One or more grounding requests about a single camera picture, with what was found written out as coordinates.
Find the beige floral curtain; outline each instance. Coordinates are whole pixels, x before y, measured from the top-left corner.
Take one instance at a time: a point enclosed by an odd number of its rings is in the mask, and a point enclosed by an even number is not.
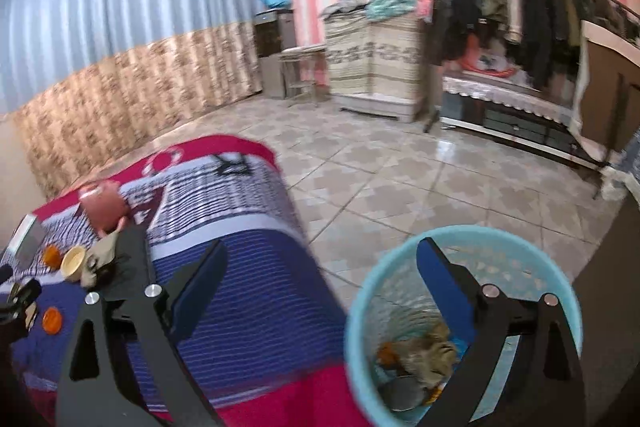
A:
[[[251,23],[139,46],[72,74],[13,115],[38,184],[57,196],[178,122],[260,89]]]

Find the curtain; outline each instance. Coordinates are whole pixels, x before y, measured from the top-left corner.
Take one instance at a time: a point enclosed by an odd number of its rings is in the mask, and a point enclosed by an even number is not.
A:
[[[0,112],[47,197],[260,89],[256,0],[0,0]]]

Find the bed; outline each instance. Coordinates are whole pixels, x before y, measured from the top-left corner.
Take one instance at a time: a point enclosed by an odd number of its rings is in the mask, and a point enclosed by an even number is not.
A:
[[[206,136],[144,158],[111,179],[122,183],[136,222],[147,227],[160,284],[198,259],[211,240],[221,239],[228,249],[225,278],[178,351],[229,426],[367,425],[344,374],[344,311],[309,254],[269,149],[234,136]],[[97,240],[76,192],[35,214],[47,230],[44,245],[65,250]],[[50,336],[36,320],[29,336],[13,345],[14,366],[39,410],[52,417],[61,361],[85,291],[50,272],[40,256],[14,275],[29,277],[43,286],[40,312],[56,306],[63,328]],[[11,282],[0,293],[8,293]],[[127,349],[149,409],[166,417],[140,346]]]

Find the tiled floor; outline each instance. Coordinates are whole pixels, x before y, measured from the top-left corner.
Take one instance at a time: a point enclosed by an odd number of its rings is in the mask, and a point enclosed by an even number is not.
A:
[[[519,235],[572,280],[618,208],[592,199],[593,179],[584,181],[584,172],[481,136],[439,126],[427,135],[420,124],[340,111],[332,102],[287,105],[256,96],[148,147],[215,132],[270,146],[311,250],[345,307],[385,251],[446,225],[486,225]],[[121,167],[118,162],[110,170]]]

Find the stool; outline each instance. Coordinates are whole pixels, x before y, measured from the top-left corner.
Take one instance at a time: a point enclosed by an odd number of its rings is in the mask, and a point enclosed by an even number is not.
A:
[[[290,97],[291,102],[289,103],[289,107],[296,103],[296,99],[305,94],[307,89],[310,90],[311,100],[314,102],[314,105],[318,106],[316,79],[312,78],[308,81],[300,79],[300,69],[296,71],[295,64],[309,60],[313,63],[315,69],[316,60],[318,60],[321,55],[324,55],[325,51],[326,46],[324,44],[312,44],[310,46],[288,48],[280,52],[280,70],[284,78],[286,97],[289,98],[290,93],[296,89],[302,90],[302,92]]]

